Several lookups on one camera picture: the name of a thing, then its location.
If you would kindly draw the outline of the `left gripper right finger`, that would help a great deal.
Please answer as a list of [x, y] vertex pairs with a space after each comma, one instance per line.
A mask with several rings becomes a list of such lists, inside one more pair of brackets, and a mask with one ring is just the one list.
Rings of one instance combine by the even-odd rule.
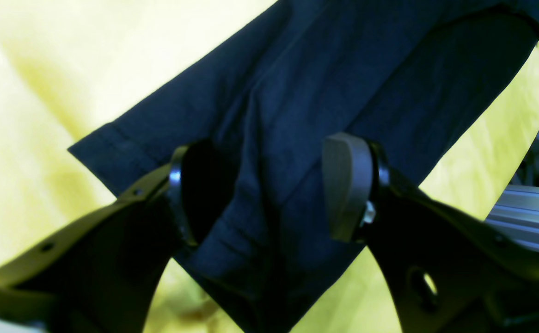
[[338, 133], [322, 148], [334, 240], [365, 245], [404, 333], [539, 333], [539, 256], [437, 202], [366, 139]]

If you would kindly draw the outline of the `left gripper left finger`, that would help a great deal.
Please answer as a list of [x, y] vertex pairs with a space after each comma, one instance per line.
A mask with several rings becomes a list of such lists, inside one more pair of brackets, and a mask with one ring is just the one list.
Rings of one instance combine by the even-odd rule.
[[109, 206], [54, 232], [0, 267], [0, 320], [49, 333], [142, 332], [160, 277], [204, 240], [217, 210], [209, 141], [175, 149]]

